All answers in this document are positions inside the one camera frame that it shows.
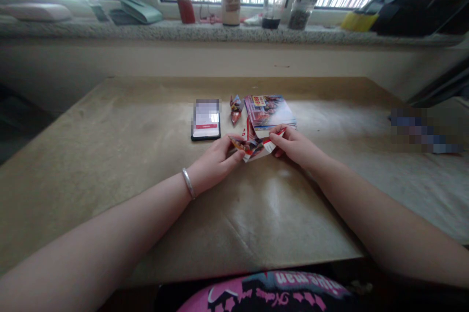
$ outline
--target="wooden table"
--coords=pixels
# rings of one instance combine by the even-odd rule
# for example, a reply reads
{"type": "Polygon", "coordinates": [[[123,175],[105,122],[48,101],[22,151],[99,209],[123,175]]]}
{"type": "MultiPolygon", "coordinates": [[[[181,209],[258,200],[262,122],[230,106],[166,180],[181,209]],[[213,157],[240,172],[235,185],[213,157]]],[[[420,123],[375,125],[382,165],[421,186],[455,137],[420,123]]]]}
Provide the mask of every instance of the wooden table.
{"type": "MultiPolygon", "coordinates": [[[[366,78],[107,79],[0,168],[0,267],[189,166],[196,98],[282,93],[298,129],[462,243],[469,160],[402,153],[387,120],[403,104],[366,78]]],[[[320,190],[289,161],[242,164],[191,203],[127,285],[182,281],[363,255],[320,190]]]]}

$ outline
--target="granite window sill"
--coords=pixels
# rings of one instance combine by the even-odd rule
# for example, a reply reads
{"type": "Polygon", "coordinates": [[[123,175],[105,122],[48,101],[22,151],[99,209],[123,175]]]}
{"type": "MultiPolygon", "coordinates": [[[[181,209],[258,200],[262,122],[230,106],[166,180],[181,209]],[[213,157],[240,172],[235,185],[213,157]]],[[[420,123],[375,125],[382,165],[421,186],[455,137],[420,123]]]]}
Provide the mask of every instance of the granite window sill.
{"type": "Polygon", "coordinates": [[[151,25],[116,26],[94,19],[74,19],[59,23],[20,22],[12,17],[0,18],[1,38],[85,38],[132,39],[191,42],[250,42],[301,45],[413,45],[453,46],[463,36],[431,35],[424,38],[378,36],[373,32],[347,32],[338,27],[308,26],[293,31],[281,25],[277,30],[260,27],[224,27],[217,24],[184,25],[179,21],[162,21],[151,25]]]}

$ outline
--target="white wall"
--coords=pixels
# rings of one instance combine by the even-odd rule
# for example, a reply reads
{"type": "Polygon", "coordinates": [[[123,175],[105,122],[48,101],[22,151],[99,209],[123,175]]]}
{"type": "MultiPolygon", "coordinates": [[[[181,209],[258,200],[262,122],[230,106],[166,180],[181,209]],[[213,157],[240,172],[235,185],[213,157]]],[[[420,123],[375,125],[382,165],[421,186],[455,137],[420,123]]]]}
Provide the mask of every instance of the white wall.
{"type": "Polygon", "coordinates": [[[68,109],[108,76],[366,76],[407,99],[469,49],[42,40],[0,44],[0,83],[68,109]]]}

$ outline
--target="bracelet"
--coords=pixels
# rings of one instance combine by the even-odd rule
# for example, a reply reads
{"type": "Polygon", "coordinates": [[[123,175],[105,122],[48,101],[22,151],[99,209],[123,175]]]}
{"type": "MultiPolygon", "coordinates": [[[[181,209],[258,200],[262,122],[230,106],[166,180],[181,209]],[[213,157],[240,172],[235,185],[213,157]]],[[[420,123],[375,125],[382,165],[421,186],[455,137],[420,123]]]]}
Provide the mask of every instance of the bracelet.
{"type": "Polygon", "coordinates": [[[191,179],[189,179],[189,175],[187,174],[186,168],[182,168],[182,175],[184,176],[184,180],[186,181],[187,188],[189,189],[189,192],[191,193],[192,200],[196,199],[197,196],[195,195],[195,191],[194,191],[194,188],[192,187],[191,179]]]}

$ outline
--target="finger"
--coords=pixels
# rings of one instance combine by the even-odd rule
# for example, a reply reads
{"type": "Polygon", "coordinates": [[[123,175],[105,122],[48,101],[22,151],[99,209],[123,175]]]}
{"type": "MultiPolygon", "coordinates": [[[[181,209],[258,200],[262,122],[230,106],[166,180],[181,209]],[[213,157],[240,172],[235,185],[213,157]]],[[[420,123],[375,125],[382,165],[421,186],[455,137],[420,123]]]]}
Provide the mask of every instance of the finger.
{"type": "Polygon", "coordinates": [[[294,136],[296,130],[294,128],[292,128],[291,126],[286,125],[286,124],[281,124],[281,125],[275,126],[272,130],[269,131],[269,133],[277,134],[283,129],[285,129],[285,133],[283,134],[283,137],[286,138],[286,139],[291,140],[292,137],[294,136]]]}
{"type": "Polygon", "coordinates": [[[275,134],[276,134],[276,133],[279,132],[280,130],[285,129],[285,128],[287,128],[287,127],[288,127],[288,125],[280,124],[280,125],[277,125],[277,126],[275,126],[274,128],[272,128],[272,129],[269,131],[269,133],[275,133],[275,134]]]}
{"type": "Polygon", "coordinates": [[[231,155],[231,157],[227,158],[221,164],[226,167],[227,172],[229,173],[231,170],[233,170],[237,164],[241,162],[245,155],[245,152],[243,150],[237,150],[235,153],[231,155]]]}
{"type": "Polygon", "coordinates": [[[270,137],[270,140],[276,145],[276,146],[279,146],[280,148],[284,148],[288,145],[288,142],[290,142],[289,140],[287,140],[286,138],[283,138],[282,136],[279,136],[277,134],[270,134],[269,135],[270,137]]]}
{"type": "Polygon", "coordinates": [[[243,139],[243,136],[240,136],[238,134],[226,134],[222,138],[218,139],[217,149],[222,149],[225,153],[227,153],[230,150],[230,148],[234,147],[234,145],[233,145],[233,143],[230,139],[230,136],[234,137],[234,138],[237,138],[237,139],[240,139],[240,140],[243,139]]]}
{"type": "Polygon", "coordinates": [[[285,151],[281,148],[277,149],[277,151],[275,152],[275,157],[278,158],[280,157],[282,154],[284,154],[285,151]]]}

